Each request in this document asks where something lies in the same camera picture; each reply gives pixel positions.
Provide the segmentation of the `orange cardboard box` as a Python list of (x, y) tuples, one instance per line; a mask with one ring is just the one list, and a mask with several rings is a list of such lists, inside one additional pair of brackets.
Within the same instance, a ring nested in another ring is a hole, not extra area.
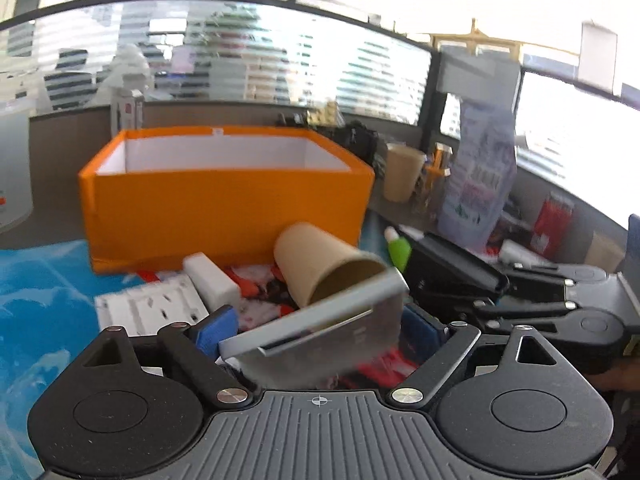
[(355, 245), (374, 182), (356, 155), (309, 129), (122, 131), (80, 170), (97, 274), (270, 263), (280, 233), (308, 222)]

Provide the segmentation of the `brown paper cup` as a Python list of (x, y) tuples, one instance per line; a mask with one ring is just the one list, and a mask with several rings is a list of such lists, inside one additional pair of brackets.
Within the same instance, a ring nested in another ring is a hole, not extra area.
[(300, 222), (278, 237), (273, 249), (288, 292), (306, 308), (387, 270), (372, 252), (363, 252), (332, 234)]
[(425, 164), (426, 155), (410, 146), (387, 145), (383, 196), (392, 203), (407, 203)]

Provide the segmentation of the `white foam block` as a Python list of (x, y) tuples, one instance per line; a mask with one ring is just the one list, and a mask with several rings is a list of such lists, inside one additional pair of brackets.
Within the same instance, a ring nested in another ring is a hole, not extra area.
[(209, 313), (224, 306), (237, 307), (239, 305), (241, 300), (240, 286), (202, 252), (184, 258), (182, 268)]

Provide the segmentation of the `frosted glass partition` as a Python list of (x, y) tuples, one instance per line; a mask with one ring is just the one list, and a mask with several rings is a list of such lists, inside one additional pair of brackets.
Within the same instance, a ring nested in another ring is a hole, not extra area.
[(1, 103), (33, 115), (95, 106), (117, 50), (136, 44), (151, 101), (316, 107), (414, 125), (430, 48), (277, 0), (76, 0), (1, 24)]

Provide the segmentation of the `red packet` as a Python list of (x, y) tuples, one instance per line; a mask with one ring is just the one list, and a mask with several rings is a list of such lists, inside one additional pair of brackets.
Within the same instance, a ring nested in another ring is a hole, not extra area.
[(574, 208), (575, 205), (569, 198), (550, 192), (534, 224), (530, 248), (538, 255), (552, 259), (572, 221)]

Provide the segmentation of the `green glue bottle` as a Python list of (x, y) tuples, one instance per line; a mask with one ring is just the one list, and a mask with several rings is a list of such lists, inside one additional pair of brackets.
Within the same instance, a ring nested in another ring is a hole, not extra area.
[(400, 273), (404, 273), (411, 256), (411, 244), (392, 226), (388, 226), (384, 230), (384, 238), (390, 261)]

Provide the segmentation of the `white wall socket panel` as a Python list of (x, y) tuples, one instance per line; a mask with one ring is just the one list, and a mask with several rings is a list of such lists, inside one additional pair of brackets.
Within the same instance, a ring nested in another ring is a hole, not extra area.
[(203, 300), (186, 274), (96, 296), (96, 314), (102, 330), (122, 326), (129, 336), (150, 336), (175, 322), (194, 325), (206, 318)]

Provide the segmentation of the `black mesh desk organizer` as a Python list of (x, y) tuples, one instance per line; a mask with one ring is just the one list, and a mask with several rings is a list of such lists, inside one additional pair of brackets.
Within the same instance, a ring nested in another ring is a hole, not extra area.
[(369, 166), (373, 165), (374, 156), (378, 149), (378, 134), (366, 125), (363, 125), (359, 120), (354, 120), (341, 127), (313, 126), (309, 125), (301, 114), (292, 114), (290, 116), (279, 114), (274, 124), (277, 127), (295, 127), (314, 130), (345, 150), (350, 151)]

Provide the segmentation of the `Starbucks translucent plastic cup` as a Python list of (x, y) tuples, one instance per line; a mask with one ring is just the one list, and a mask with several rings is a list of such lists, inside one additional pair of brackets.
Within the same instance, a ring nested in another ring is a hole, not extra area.
[(32, 212), (29, 111), (25, 105), (2, 105), (0, 150), (1, 232), (6, 232)]

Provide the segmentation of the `printed plastic bag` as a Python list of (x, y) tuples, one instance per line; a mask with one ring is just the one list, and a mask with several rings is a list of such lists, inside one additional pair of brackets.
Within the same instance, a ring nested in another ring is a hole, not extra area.
[(484, 252), (517, 172), (510, 110), (462, 102), (460, 142), (442, 196), (439, 234), (471, 252)]

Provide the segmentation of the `colourful AGON desk mat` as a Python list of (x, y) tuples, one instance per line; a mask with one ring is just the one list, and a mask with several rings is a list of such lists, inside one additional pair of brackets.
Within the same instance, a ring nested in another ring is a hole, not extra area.
[(136, 274), (94, 274), (83, 240), (1, 253), (3, 479), (41, 474), (27, 416), (40, 394), (99, 333), (94, 298), (141, 283)]

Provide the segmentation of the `person in white jacket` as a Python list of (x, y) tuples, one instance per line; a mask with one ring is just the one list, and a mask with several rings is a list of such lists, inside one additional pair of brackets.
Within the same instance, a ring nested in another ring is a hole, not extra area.
[(117, 50), (108, 66), (106, 77), (96, 89), (93, 104), (110, 105), (115, 89), (139, 90), (144, 93), (152, 85), (152, 70), (142, 50), (136, 44), (125, 44)]

